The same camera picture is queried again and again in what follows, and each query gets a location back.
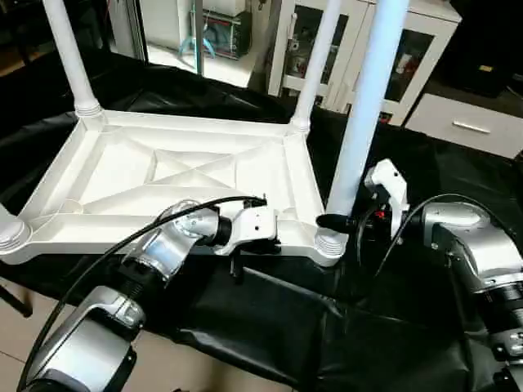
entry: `floor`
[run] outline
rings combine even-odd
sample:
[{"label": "floor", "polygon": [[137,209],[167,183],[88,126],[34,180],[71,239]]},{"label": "floor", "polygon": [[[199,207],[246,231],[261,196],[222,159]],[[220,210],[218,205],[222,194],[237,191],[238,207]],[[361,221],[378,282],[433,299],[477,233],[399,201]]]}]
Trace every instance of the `floor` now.
[{"label": "floor", "polygon": [[[20,297],[23,288],[0,279],[0,284]],[[23,318],[0,301],[0,392],[14,392],[29,349],[38,331],[56,303],[51,298],[32,293],[34,314]],[[72,311],[69,306],[61,316]],[[240,371],[205,354],[148,332],[135,342],[136,367],[124,392],[292,392],[273,381]]]},{"label": "floor", "polygon": [[[178,51],[147,44],[149,61],[153,64],[171,65],[186,71],[195,72],[194,55],[192,52],[180,56]],[[246,87],[257,58],[257,45],[253,45],[249,53],[239,60],[225,57],[212,58],[206,55],[203,58],[203,75],[205,78],[219,80],[238,87]]]}]

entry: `black plastic sheet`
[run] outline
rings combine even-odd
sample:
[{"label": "black plastic sheet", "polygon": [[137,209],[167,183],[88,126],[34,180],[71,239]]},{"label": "black plastic sheet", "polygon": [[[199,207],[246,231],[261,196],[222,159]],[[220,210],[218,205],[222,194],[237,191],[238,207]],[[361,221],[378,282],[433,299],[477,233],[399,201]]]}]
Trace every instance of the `black plastic sheet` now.
[{"label": "black plastic sheet", "polygon": [[[101,51],[84,52],[93,90],[107,109],[285,123],[276,99],[191,73]],[[18,212],[75,124],[56,54],[0,78],[0,202]],[[315,110],[308,139],[326,200],[346,119]],[[379,126],[368,165],[391,158],[409,201],[459,192],[489,205],[523,244],[521,164]],[[361,190],[355,210],[367,199]],[[299,390],[486,390],[498,368],[476,312],[439,253],[407,242],[376,280],[384,245],[364,243],[363,270],[351,244],[334,269],[296,257],[243,257],[244,281],[223,258],[190,257],[166,295],[147,309],[147,328]],[[92,256],[47,255],[0,274],[58,297]],[[118,262],[96,270],[74,297],[110,282]]]}]

